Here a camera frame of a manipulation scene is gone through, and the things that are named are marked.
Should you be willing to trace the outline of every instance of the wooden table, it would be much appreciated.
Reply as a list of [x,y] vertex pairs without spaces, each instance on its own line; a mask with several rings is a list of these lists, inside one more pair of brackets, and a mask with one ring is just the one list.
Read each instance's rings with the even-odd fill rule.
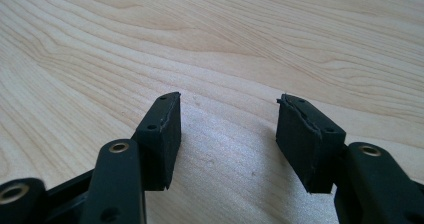
[[183,137],[150,223],[336,223],[275,143],[276,98],[308,99],[346,143],[424,182],[424,0],[0,0],[0,182],[93,168],[153,101]]

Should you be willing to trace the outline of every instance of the light wood surface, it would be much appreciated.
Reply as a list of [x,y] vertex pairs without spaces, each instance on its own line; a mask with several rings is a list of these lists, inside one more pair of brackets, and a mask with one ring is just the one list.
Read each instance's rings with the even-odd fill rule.
[[0,183],[93,168],[181,92],[171,188],[150,223],[337,223],[275,143],[308,99],[424,182],[424,0],[0,0]]

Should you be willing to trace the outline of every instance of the black plastic end piece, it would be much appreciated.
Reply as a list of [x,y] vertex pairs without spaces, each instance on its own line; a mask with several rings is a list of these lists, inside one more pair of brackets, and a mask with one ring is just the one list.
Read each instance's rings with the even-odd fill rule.
[[78,223],[92,175],[90,170],[47,191],[50,210],[44,224]]
[[146,223],[139,147],[120,139],[100,149],[80,224]]
[[[359,206],[344,200],[336,210],[339,220],[347,223],[424,223],[424,196],[393,157],[372,144],[356,142],[345,154],[345,172],[351,193]],[[337,192],[345,191],[338,185]],[[352,222],[352,211],[362,210],[360,220]]]
[[172,181],[181,143],[180,93],[156,99],[131,139],[143,154],[143,186],[146,191],[163,191]]
[[346,132],[304,99],[283,94],[277,143],[306,191],[330,193],[334,158],[346,146]]
[[44,183],[17,179],[0,186],[0,223],[41,223],[47,212]]

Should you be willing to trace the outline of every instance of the hole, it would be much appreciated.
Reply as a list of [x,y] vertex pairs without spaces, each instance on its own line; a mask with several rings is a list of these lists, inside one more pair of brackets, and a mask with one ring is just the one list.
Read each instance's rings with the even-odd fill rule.
[[109,151],[112,153],[120,153],[127,150],[129,147],[127,143],[116,143],[109,147]]
[[14,196],[18,196],[22,192],[22,189],[20,188],[14,188],[11,190],[8,190],[3,194],[4,198],[13,198]]
[[19,200],[28,192],[29,186],[24,183],[16,183],[0,192],[0,205]]
[[371,146],[360,146],[359,149],[364,153],[367,154],[369,156],[381,156],[381,152]]
[[119,210],[116,207],[106,208],[100,215],[102,222],[111,223],[119,218]]

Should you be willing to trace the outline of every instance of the black plastic part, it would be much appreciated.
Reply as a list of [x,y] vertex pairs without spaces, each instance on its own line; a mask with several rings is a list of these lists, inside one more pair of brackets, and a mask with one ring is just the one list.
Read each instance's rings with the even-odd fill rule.
[[339,223],[357,224],[361,223],[363,210],[361,203],[353,189],[349,173],[346,171],[346,151],[336,158],[334,172],[336,173],[335,184],[337,191],[334,197],[334,204],[339,218]]
[[17,179],[0,186],[0,223],[42,223],[47,212],[46,189],[41,180]]
[[100,150],[81,224],[146,223],[139,145],[112,141]]
[[420,189],[421,193],[424,195],[424,185],[418,182],[415,182],[415,184],[418,186],[418,189]]
[[173,92],[157,98],[131,137],[144,153],[146,191],[163,191],[171,185],[181,143],[180,95]]
[[77,223],[87,199],[93,170],[83,173],[47,192],[50,211],[46,224]]
[[346,146],[346,132],[304,99],[283,94],[277,143],[306,191],[330,193],[335,157]]
[[352,216],[360,223],[370,224],[424,223],[424,196],[419,186],[387,151],[368,143],[352,143],[345,154],[345,165],[351,186],[346,190],[346,185],[338,183],[337,195],[351,192],[360,206],[346,199],[345,204],[340,205],[337,199],[341,198],[336,196],[341,223],[357,223],[352,222]]

